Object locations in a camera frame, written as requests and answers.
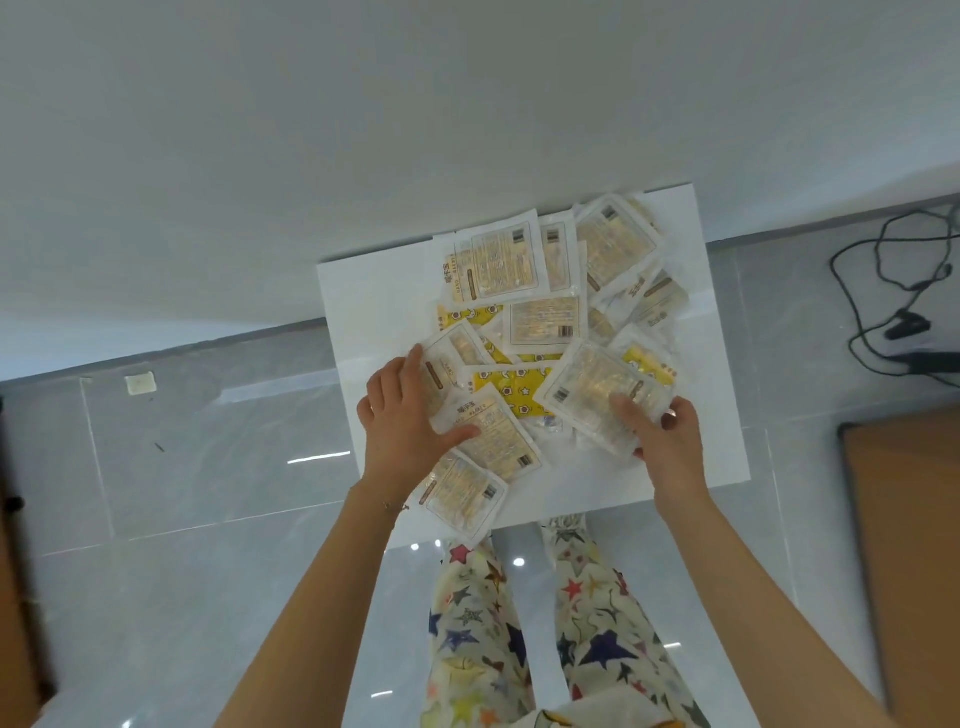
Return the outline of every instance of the electrical cord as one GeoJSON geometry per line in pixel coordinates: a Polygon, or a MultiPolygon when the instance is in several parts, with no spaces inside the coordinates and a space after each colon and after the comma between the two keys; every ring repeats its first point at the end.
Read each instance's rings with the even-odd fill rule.
{"type": "MultiPolygon", "coordinates": [[[[949,262],[950,255],[953,253],[953,238],[957,234],[957,212],[960,211],[960,203],[954,204],[949,212],[946,215],[941,215],[937,212],[930,212],[929,210],[917,209],[907,212],[903,215],[898,215],[897,217],[892,217],[883,224],[883,228],[880,230],[880,235],[878,237],[865,238],[863,240],[857,240],[855,243],[842,248],[837,251],[829,260],[830,272],[833,274],[833,277],[836,279],[837,283],[840,284],[840,289],[843,291],[844,296],[847,298],[847,302],[850,304],[850,308],[853,312],[853,318],[856,321],[856,334],[850,337],[847,340],[847,349],[853,355],[853,358],[862,366],[864,369],[873,372],[874,374],[883,375],[883,376],[926,376],[930,379],[945,384],[947,387],[953,387],[960,389],[960,384],[944,379],[940,376],[931,373],[918,373],[918,372],[884,372],[880,369],[876,369],[868,364],[860,355],[860,353],[854,347],[854,344],[857,342],[862,343],[863,347],[876,356],[879,359],[887,362],[896,362],[901,363],[896,358],[892,356],[887,356],[886,354],[878,352],[873,344],[870,343],[868,334],[873,333],[881,328],[886,328],[892,324],[897,319],[905,319],[908,314],[910,314],[910,309],[917,303],[930,286],[935,283],[939,283],[943,280],[949,278],[953,273],[953,265],[949,262]],[[904,220],[908,217],[913,217],[915,215],[926,215],[928,217],[934,217],[938,220],[942,220],[947,226],[947,234],[940,235],[937,237],[887,237],[887,231],[891,225],[894,223],[904,220]],[[918,280],[915,283],[904,283],[897,279],[892,279],[884,275],[883,273],[883,255],[881,252],[882,246],[884,243],[932,243],[932,242],[944,242],[944,255],[940,259],[940,262],[937,263],[936,268],[933,271],[933,275],[928,279],[918,280]],[[898,308],[892,315],[884,319],[879,324],[875,324],[870,327],[864,327],[863,318],[860,315],[860,309],[856,305],[856,301],[853,299],[853,295],[850,292],[847,284],[844,282],[843,278],[840,276],[840,273],[837,271],[836,262],[841,255],[848,253],[851,250],[859,248],[862,245],[871,245],[874,246],[874,261],[876,266],[876,276],[878,279],[882,280],[884,283],[888,283],[899,288],[904,293],[909,293],[910,297],[907,300],[906,305],[898,308]]],[[[912,314],[915,318],[921,318],[917,314],[912,314]]]]}

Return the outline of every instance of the white wall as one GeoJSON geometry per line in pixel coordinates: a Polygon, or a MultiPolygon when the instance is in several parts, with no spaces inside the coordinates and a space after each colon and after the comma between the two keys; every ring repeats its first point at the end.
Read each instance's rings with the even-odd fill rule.
{"type": "Polygon", "coordinates": [[[333,5],[0,0],[0,380],[606,189],[694,182],[710,239],[960,190],[955,2],[333,5]]]}

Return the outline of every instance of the white packet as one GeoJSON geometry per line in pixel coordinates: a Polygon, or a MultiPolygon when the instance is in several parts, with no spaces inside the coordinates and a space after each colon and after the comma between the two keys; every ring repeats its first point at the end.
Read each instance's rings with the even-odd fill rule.
{"type": "Polygon", "coordinates": [[[636,436],[613,414],[612,394],[630,397],[657,423],[671,401],[655,379],[586,339],[570,344],[534,399],[603,449],[629,457],[636,449],[636,436]]]}
{"type": "Polygon", "coordinates": [[[545,296],[550,276],[537,211],[438,235],[444,246],[446,297],[460,307],[517,296],[545,296]]]}
{"type": "Polygon", "coordinates": [[[573,213],[567,210],[541,217],[540,238],[550,278],[550,293],[576,294],[583,290],[585,282],[573,213]]]}
{"type": "Polygon", "coordinates": [[[472,395],[449,398],[431,420],[439,432],[452,427],[477,425],[480,434],[460,446],[473,462],[508,483],[543,465],[543,455],[520,426],[495,387],[482,387],[472,395]]]}
{"type": "Polygon", "coordinates": [[[642,374],[652,376],[673,393],[680,378],[677,356],[649,328],[627,324],[608,349],[642,374]]]}
{"type": "Polygon", "coordinates": [[[629,304],[609,306],[604,310],[604,314],[614,328],[622,328],[627,322],[654,328],[665,321],[676,319],[689,303],[690,297],[686,291],[663,270],[654,278],[653,284],[636,298],[632,308],[629,304]]]}
{"type": "Polygon", "coordinates": [[[602,301],[633,285],[663,247],[660,234],[619,195],[603,195],[577,213],[587,242],[587,287],[602,301]]]}
{"type": "Polygon", "coordinates": [[[473,548],[490,531],[509,487],[458,449],[440,458],[411,500],[457,532],[473,548]]]}
{"type": "Polygon", "coordinates": [[[580,295],[510,301],[503,304],[502,330],[506,354],[563,353],[587,334],[587,302],[580,295]]]}
{"type": "Polygon", "coordinates": [[[439,412],[450,392],[459,386],[457,372],[461,368],[483,364],[493,364],[493,358],[466,321],[445,328],[423,342],[420,381],[426,397],[427,417],[439,412]]]}

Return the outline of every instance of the pajama pants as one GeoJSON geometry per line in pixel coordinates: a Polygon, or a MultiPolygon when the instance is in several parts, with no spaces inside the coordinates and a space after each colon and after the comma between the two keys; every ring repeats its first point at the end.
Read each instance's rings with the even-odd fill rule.
{"type": "MultiPolygon", "coordinates": [[[[545,534],[556,563],[557,651],[573,700],[632,686],[687,726],[709,728],[627,584],[582,528],[545,534]]],[[[535,709],[527,649],[492,545],[447,544],[430,611],[421,728],[510,724],[535,709]]]]}

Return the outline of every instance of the white board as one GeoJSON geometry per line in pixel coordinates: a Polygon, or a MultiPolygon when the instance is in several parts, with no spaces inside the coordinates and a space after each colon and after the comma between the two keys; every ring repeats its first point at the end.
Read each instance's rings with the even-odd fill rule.
{"type": "MultiPolygon", "coordinates": [[[[720,315],[713,295],[707,246],[693,185],[646,195],[680,262],[677,280],[691,306],[677,322],[677,349],[688,373],[679,394],[700,414],[708,485],[750,479],[720,315]]],[[[465,220],[465,225],[472,221],[465,220]]],[[[322,263],[318,267],[337,370],[360,471],[366,437],[356,404],[367,380],[387,361],[406,354],[434,331],[432,303],[443,286],[443,258],[433,241],[322,263]]],[[[581,442],[575,449],[548,449],[549,467],[521,478],[511,489],[496,527],[569,513],[593,511],[653,497],[646,468],[623,463],[581,442]]],[[[390,547],[449,535],[445,526],[418,508],[396,523],[390,547]]]]}

